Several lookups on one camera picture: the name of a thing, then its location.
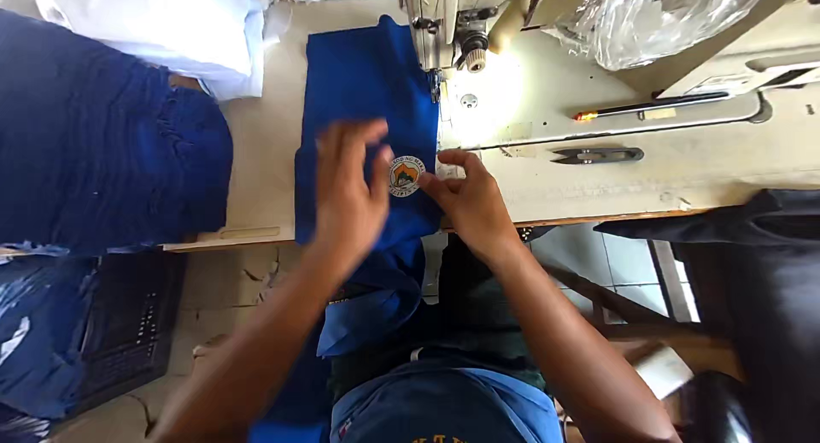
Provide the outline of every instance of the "folded blue cloth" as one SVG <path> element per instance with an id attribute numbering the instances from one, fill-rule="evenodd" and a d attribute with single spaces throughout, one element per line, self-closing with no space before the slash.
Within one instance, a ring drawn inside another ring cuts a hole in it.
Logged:
<path id="1" fill-rule="evenodd" d="M 383 15 L 378 26 L 312 34 L 307 41 L 302 147 L 295 161 L 298 243 L 310 241 L 316 226 L 316 137 L 325 127 L 335 120 L 384 117 L 389 126 L 385 142 L 395 156 L 414 156 L 435 172 L 439 123 L 439 107 L 431 101 L 409 27 Z M 390 215 L 375 250 L 435 233 L 440 221 L 441 210 L 422 191 L 391 195 Z"/>
<path id="2" fill-rule="evenodd" d="M 169 77 L 0 9 L 0 244 L 90 256 L 223 226 L 231 134 Z"/>
<path id="3" fill-rule="evenodd" d="M 334 120 L 384 117 L 389 126 L 385 142 L 399 159 L 391 167 L 396 195 L 390 197 L 384 232 L 348 282 L 357 295 L 325 311 L 317 354 L 332 356 L 384 338 L 413 314 L 421 299 L 424 253 L 419 238 L 436 232 L 442 213 L 414 189 L 422 166 L 436 169 L 439 108 L 431 101 L 409 28 L 386 15 L 378 26 L 313 34 L 307 44 L 302 147 L 295 160 L 296 241 L 309 242 L 316 226 L 316 136 L 324 127 Z"/>
<path id="4" fill-rule="evenodd" d="M 76 403 L 96 272 L 94 258 L 26 256 L 0 265 L 0 404 L 59 419 Z"/>

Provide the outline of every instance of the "orange logo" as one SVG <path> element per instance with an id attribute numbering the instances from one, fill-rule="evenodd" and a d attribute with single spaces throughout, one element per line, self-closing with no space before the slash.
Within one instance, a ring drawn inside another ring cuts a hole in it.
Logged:
<path id="1" fill-rule="evenodd" d="M 390 193 L 395 197 L 410 196 L 418 189 L 418 176 L 424 163 L 415 156 L 399 156 L 390 166 Z"/>
<path id="2" fill-rule="evenodd" d="M 395 186 L 402 187 L 412 184 L 418 180 L 418 170 L 408 167 L 407 164 L 402 163 L 397 168 L 393 169 L 393 176 L 396 179 Z"/>

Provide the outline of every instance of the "stack of blue fabric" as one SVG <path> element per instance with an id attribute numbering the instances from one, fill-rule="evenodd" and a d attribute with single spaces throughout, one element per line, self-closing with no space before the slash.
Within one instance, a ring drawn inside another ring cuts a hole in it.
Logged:
<path id="1" fill-rule="evenodd" d="M 223 226 L 231 134 L 169 77 L 0 9 L 0 245 L 93 256 Z"/>

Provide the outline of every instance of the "person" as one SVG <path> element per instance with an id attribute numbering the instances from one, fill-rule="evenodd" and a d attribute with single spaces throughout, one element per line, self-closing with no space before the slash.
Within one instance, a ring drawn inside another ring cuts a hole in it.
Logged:
<path id="1" fill-rule="evenodd" d="M 320 138 L 313 242 L 298 269 L 169 402 L 154 429 L 155 440 L 247 439 L 252 423 L 282 387 L 328 299 L 380 236 L 389 209 L 390 147 L 378 149 L 369 184 L 363 165 L 367 147 L 377 146 L 386 132 L 384 120 L 334 123 Z M 521 243 L 495 179 L 480 159 L 463 150 L 446 150 L 439 160 L 462 166 L 466 178 L 439 180 L 425 174 L 419 184 L 452 221 L 456 243 L 466 244 L 474 263 L 485 266 L 503 288 L 503 303 L 495 298 L 485 313 L 466 318 L 480 325 L 493 318 L 493 312 L 503 312 L 499 307 L 509 307 L 518 321 L 515 328 L 485 332 L 501 335 L 498 339 L 507 335 L 507 340 L 508 334 L 518 334 L 529 348 L 526 361 L 487 351 L 470 354 L 469 349 L 452 348 L 458 345 L 452 342 L 449 347 L 416 347 L 401 364 L 383 371 L 362 363 L 363 357 L 384 363 L 378 352 L 343 359 L 334 363 L 331 377 L 331 383 L 344 384 L 333 408 L 331 441 L 558 443 L 558 418 L 544 390 L 568 410 L 590 443 L 679 441 L 649 387 Z M 462 272 L 465 278 L 473 273 Z M 448 279 L 454 281 L 457 275 Z M 444 279 L 442 275 L 442 298 L 448 293 Z M 468 293 L 463 299 L 465 308 L 471 306 L 470 297 Z M 483 342 L 481 334 L 461 336 L 465 338 L 473 347 L 488 343 L 486 350 L 492 350 L 494 342 Z M 510 343 L 496 342 L 501 350 Z M 527 374 L 529 360 L 537 365 L 538 377 Z M 358 372 L 352 382 L 350 372 Z M 546 387 L 538 387 L 539 381 Z"/>

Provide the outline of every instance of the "blue fabric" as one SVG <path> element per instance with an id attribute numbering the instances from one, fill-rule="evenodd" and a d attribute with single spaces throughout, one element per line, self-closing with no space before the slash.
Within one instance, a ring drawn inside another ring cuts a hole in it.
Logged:
<path id="1" fill-rule="evenodd" d="M 325 328 L 316 355 L 329 357 L 375 343 L 401 326 L 422 300 L 424 248 L 420 238 L 373 252 L 343 286 L 368 292 L 334 302 L 325 309 Z"/>
<path id="2" fill-rule="evenodd" d="M 413 155 L 436 167 L 438 105 L 407 26 L 383 15 L 378 26 L 313 34 L 307 42 L 307 85 L 302 147 L 295 159 L 296 241 L 313 238 L 316 226 L 316 136 L 334 120 L 384 117 L 386 143 L 395 156 Z M 370 178 L 368 154 L 366 177 Z M 390 214 L 373 254 L 349 284 L 369 287 L 330 305 L 316 354 L 346 354 L 378 341 L 413 314 L 422 296 L 424 255 L 420 237 L 439 228 L 441 210 L 418 190 L 390 197 Z"/>
<path id="3" fill-rule="evenodd" d="M 333 407 L 331 442 L 563 441 L 552 400 L 510 376 L 405 364 L 351 390 Z"/>
<path id="4" fill-rule="evenodd" d="M 41 443 L 50 430 L 50 421 L 0 405 L 0 441 L 3 443 Z"/>
<path id="5" fill-rule="evenodd" d="M 96 272 L 93 258 L 30 256 L 0 265 L 0 343 L 25 333 L 0 364 L 0 403 L 49 419 L 76 403 Z"/>
<path id="6" fill-rule="evenodd" d="M 301 244 L 313 238 L 316 226 L 316 136 L 325 127 L 334 120 L 384 117 L 385 140 L 395 156 L 413 155 L 435 171 L 439 123 L 409 27 L 383 15 L 378 26 L 312 34 L 307 41 L 302 147 L 295 160 L 296 241 Z M 440 220 L 438 205 L 420 190 L 391 196 L 375 250 L 435 233 Z"/>
<path id="7" fill-rule="evenodd" d="M 102 255 L 223 226 L 231 134 L 169 76 L 0 9 L 0 244 Z"/>

